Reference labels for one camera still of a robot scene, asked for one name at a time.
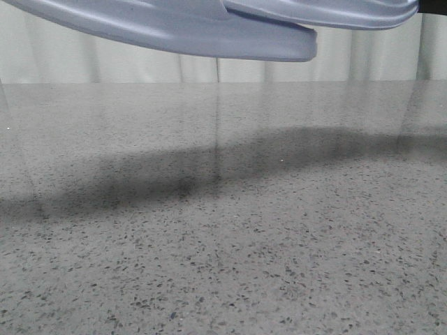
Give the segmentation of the pale grey-green curtain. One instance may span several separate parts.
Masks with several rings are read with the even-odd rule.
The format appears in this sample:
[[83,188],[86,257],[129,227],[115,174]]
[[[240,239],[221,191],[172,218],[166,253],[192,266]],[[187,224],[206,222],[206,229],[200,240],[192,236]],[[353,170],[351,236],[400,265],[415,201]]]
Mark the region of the pale grey-green curtain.
[[417,14],[385,31],[320,27],[307,63],[214,59],[90,36],[1,5],[1,81],[303,82],[446,78],[446,18]]

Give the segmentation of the light blue slipper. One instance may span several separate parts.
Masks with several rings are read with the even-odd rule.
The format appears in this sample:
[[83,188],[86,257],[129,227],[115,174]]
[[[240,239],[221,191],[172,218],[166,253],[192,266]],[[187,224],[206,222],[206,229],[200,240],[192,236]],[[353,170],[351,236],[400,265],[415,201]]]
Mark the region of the light blue slipper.
[[122,43],[226,59],[309,61],[316,32],[228,11],[222,1],[10,1],[62,26]]
[[359,30],[398,27],[418,12],[417,1],[228,0],[229,10],[283,22]]

